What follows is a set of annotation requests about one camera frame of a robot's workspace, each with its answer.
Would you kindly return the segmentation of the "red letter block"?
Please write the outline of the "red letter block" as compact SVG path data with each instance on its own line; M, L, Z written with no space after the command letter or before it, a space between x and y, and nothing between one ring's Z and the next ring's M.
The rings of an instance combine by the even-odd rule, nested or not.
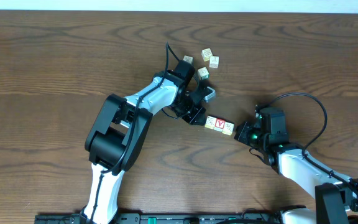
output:
M224 129L224 127L225 127L225 124L226 124L226 121L225 121L225 120L216 118L215 124L214 124L214 128L213 128L213 129L214 129L215 131L223 132L223 129Z

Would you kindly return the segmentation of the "wooden block yellow side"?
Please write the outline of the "wooden block yellow side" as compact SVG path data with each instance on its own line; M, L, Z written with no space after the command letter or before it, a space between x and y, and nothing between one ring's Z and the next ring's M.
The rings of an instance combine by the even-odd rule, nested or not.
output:
M234 123L230 123L230 122L225 122L224 127L223 127L223 134L226 134L228 136L231 136L234 130Z

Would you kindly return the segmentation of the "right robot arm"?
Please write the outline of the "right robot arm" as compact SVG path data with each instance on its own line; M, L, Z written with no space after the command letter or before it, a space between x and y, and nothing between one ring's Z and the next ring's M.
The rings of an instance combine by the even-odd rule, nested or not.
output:
M266 107L255 113L254 120L237 127L235 140L315 200L315 210L293 206L280 211L280 223L358 223L358 178L336 172L291 142L283 110Z

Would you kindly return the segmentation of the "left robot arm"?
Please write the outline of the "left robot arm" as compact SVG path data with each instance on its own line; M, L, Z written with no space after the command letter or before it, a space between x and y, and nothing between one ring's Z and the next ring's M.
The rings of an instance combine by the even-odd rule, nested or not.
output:
M216 92L206 80L199 80L196 89L188 91L194 76L192 64L181 60L174 70L156 73L141 91L106 98L85 141L93 181L89 202L80 213L81 223L110 223L115 219L124 173L138 158L154 115L168 107L176 118L190 125L206 123L202 103Z

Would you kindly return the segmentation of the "wooden block green side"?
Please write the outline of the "wooden block green side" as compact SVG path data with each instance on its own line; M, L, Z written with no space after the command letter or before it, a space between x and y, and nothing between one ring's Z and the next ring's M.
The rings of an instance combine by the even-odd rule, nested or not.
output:
M209 72L206 67L199 68L197 73L198 73L198 78L200 80L206 80L209 78Z

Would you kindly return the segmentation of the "wooden block beside top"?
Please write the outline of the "wooden block beside top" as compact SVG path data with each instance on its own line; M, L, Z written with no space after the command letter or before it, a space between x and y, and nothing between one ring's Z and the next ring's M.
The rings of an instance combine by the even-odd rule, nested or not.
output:
M210 68L218 68L219 67L219 57L218 56L211 56L209 58L209 67Z

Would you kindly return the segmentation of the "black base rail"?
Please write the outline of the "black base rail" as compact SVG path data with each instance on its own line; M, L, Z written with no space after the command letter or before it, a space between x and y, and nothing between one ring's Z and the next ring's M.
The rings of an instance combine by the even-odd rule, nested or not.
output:
M246 213L244 215L140 215L122 213L112 220L115 224L214 224L230 221L231 223L316 223L313 213L306 210L287 211L284 213Z

